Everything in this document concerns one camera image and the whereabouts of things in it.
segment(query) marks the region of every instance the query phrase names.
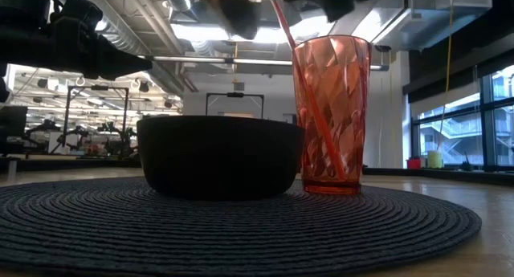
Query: red plastic cup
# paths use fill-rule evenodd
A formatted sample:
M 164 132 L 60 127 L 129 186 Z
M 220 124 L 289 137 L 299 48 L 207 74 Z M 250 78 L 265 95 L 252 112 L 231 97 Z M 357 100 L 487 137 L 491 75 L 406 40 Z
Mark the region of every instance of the red plastic cup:
M 295 53 L 301 70 L 294 67 L 297 116 L 306 130 L 304 190 L 359 194 L 371 45 L 352 36 L 330 35 L 301 43 Z M 305 86 L 299 73 L 304 74 Z M 312 98 L 316 105 L 309 103 Z M 317 117 L 313 108 L 319 109 Z M 329 134 L 322 131 L 327 127 Z M 330 148 L 337 157 L 331 156 Z

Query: round woven placemat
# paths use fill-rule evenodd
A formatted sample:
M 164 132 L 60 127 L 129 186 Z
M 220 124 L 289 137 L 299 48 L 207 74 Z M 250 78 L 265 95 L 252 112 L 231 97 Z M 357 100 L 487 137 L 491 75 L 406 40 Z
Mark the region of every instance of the round woven placemat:
M 144 178 L 0 189 L 0 268 L 37 275 L 340 275 L 439 255 L 480 218 L 435 198 L 363 187 L 252 202 L 166 198 Z

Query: black bowl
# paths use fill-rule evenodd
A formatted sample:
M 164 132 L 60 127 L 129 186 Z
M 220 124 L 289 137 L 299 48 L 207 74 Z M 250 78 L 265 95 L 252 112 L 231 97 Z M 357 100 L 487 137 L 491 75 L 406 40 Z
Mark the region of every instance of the black bowl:
M 204 200 L 248 200 L 289 189 L 304 130 L 272 120 L 159 116 L 137 122 L 149 185 L 159 193 Z

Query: wooden floor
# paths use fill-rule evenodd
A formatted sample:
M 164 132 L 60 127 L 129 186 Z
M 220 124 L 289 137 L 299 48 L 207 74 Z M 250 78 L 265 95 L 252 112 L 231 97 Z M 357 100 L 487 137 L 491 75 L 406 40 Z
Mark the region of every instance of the wooden floor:
M 141 175 L 140 169 L 77 169 L 18 173 L 16 183 Z M 0 175 L 0 186 L 13 185 L 5 179 Z M 514 276 L 514 189 L 423 177 L 366 176 L 363 184 L 448 200 L 474 210 L 483 221 L 479 237 L 449 255 L 365 276 Z

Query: window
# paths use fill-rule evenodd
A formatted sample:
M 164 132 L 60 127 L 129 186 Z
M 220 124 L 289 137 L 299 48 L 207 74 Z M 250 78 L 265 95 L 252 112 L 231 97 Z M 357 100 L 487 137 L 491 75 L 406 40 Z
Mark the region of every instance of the window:
M 460 100 L 456 100 L 446 105 L 446 109 L 444 110 L 446 113 L 448 112 L 456 112 L 463 108 L 477 108 L 480 105 L 480 93 L 474 93 L 470 96 L 466 96 Z M 438 108 L 434 108 L 428 112 L 424 112 L 418 116 L 420 120 L 443 114 L 443 107 L 440 106 Z
M 421 154 L 436 150 L 441 141 L 445 165 L 460 165 L 466 160 L 474 165 L 483 164 L 482 122 L 479 113 L 457 116 L 444 120 L 441 133 L 441 120 L 420 124 L 419 142 Z
M 513 97 L 512 81 L 514 81 L 514 65 L 494 73 L 492 75 L 493 100 L 504 100 Z
M 514 165 L 514 107 L 495 109 L 495 137 L 497 165 Z

